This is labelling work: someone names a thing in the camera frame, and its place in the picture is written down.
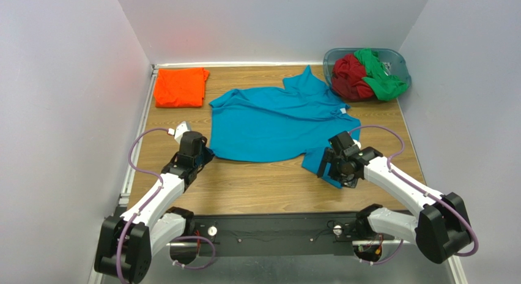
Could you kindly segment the blue t shirt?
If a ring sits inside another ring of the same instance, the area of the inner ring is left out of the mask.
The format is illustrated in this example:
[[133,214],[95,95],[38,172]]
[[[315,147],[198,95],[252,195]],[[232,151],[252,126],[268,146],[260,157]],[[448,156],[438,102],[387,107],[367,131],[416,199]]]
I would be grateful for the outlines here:
[[283,85],[232,89],[210,102],[210,148],[217,157],[268,163],[301,155],[302,167],[316,174],[328,140],[361,125],[310,67]]

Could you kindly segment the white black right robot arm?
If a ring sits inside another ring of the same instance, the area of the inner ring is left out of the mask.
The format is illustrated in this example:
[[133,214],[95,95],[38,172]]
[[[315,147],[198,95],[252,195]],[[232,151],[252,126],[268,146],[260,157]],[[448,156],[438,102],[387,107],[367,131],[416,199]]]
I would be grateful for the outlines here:
[[454,192],[443,194],[420,183],[394,166],[391,157],[373,147],[362,148],[350,132],[328,140],[317,170],[343,187],[366,180],[397,199],[408,214],[373,204],[356,214],[354,233],[359,237],[389,235],[415,244],[431,262],[441,264],[452,256],[472,256],[479,249],[464,200]]

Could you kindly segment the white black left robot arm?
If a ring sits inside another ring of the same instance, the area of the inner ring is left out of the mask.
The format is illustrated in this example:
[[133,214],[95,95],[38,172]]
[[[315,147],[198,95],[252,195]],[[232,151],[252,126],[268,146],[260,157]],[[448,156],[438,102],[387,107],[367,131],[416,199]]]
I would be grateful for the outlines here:
[[107,217],[100,230],[94,270],[122,283],[140,283],[153,256],[171,240],[194,239],[193,213],[171,209],[170,205],[185,193],[214,154],[206,137],[186,122],[164,132],[178,142],[178,152],[155,175],[152,188],[123,214]]

